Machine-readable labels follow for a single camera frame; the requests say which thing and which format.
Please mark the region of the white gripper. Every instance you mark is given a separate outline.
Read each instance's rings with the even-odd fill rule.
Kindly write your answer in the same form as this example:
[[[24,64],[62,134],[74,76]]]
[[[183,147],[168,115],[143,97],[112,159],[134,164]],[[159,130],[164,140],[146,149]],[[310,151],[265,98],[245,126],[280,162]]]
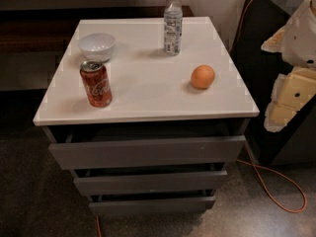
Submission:
[[[279,132],[316,95],[316,70],[308,69],[316,68],[315,0],[304,0],[261,50],[281,52],[282,59],[295,66],[289,74],[277,77],[265,112],[265,129]]]

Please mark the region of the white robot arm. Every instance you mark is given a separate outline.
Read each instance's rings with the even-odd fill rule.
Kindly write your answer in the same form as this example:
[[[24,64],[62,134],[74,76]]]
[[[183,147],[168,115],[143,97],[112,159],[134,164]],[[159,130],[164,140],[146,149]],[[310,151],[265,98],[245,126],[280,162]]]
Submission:
[[[265,111],[265,129],[279,132],[316,95],[316,0],[304,0],[261,50],[280,52],[293,66],[277,76]]]

